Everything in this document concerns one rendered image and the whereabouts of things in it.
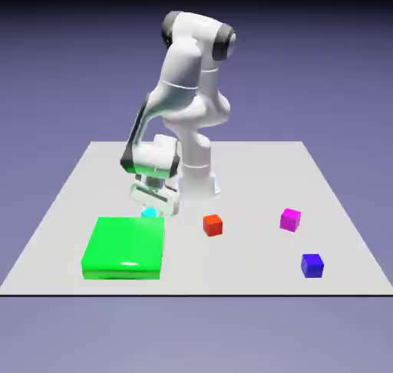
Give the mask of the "small red cube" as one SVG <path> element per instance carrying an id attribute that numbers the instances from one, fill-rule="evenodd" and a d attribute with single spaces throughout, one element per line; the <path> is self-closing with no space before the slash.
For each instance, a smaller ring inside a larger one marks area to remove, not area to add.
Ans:
<path id="1" fill-rule="evenodd" d="M 217 214 L 203 218 L 203 230 L 208 236 L 218 236 L 223 233 L 223 221 Z"/>

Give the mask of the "small magenta cube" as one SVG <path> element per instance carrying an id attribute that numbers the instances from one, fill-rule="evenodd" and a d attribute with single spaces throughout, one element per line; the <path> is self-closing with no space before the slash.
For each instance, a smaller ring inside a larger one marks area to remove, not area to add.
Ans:
<path id="1" fill-rule="evenodd" d="M 285 208 L 280 216 L 279 228 L 294 233 L 299 228 L 301 214 L 298 210 Z"/>

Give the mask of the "large green box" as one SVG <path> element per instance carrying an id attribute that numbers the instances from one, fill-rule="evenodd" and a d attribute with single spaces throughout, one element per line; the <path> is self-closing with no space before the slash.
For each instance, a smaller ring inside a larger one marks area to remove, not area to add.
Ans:
<path id="1" fill-rule="evenodd" d="M 162 217 L 100 217 L 81 259 L 82 275 L 89 280 L 157 280 L 164 240 Z"/>

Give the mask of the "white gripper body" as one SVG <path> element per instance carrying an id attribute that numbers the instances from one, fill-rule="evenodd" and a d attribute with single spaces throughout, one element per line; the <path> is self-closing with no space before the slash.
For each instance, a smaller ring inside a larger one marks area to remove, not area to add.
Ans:
<path id="1" fill-rule="evenodd" d="M 154 190 L 141 182 L 134 182 L 130 189 L 130 198 L 165 216 L 174 216 L 180 209 L 180 194 L 166 187 Z"/>

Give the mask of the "small blue cube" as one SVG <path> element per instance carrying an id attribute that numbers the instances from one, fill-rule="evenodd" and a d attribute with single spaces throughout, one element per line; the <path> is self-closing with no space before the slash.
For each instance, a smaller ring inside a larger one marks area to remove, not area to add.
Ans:
<path id="1" fill-rule="evenodd" d="M 302 255 L 301 270 L 307 279 L 322 278 L 324 262 L 318 253 L 306 253 Z"/>

